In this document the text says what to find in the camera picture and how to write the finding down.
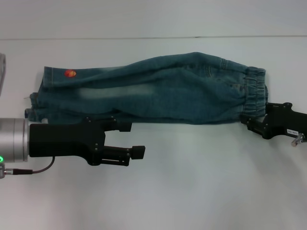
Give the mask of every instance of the elastic waistband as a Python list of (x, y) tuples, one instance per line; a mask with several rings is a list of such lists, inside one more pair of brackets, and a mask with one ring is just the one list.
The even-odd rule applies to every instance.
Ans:
[(265, 85), (265, 69), (248, 67), (245, 78), (246, 100), (243, 115), (261, 117), (265, 115), (268, 89)]

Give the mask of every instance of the white background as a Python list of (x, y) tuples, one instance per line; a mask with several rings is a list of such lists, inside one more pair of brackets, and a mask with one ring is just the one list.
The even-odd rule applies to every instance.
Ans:
[[(7, 55), (0, 117), (23, 117), (44, 66), (121, 66), (193, 51), (265, 68), (270, 102), (307, 113), (303, 36), (120, 39), (307, 35), (305, 12), (299, 0), (0, 0), (0, 52)], [(239, 123), (133, 124), (130, 133), (106, 135), (106, 145), (145, 145), (144, 160), (92, 167), (62, 157), (45, 173), (7, 176), (1, 229), (306, 229), (307, 145), (264, 140)], [(40, 169), (50, 161), (9, 167)]]

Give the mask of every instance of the black cable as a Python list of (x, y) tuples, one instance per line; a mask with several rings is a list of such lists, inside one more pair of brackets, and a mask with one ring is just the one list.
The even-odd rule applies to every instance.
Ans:
[(56, 157), (52, 157), (51, 163), (46, 168), (43, 168), (37, 171), (33, 171), (31, 169), (13, 169), (13, 175), (30, 175), (30, 174), (42, 173), (51, 168), (51, 166), (54, 163), (55, 158)]

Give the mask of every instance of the blue denim jeans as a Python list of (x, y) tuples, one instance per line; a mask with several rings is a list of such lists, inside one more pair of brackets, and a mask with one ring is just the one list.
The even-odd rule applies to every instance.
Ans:
[(115, 68), (45, 67), (26, 117), (71, 124), (86, 117), (123, 122), (209, 124), (265, 115), (265, 70), (189, 53)]

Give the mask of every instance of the red logo patch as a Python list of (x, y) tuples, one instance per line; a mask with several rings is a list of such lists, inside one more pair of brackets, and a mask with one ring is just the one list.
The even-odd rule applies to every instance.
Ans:
[(74, 71), (73, 69), (68, 69), (64, 73), (64, 75), (68, 78), (73, 78), (74, 76), (76, 76), (76, 74), (76, 71)]

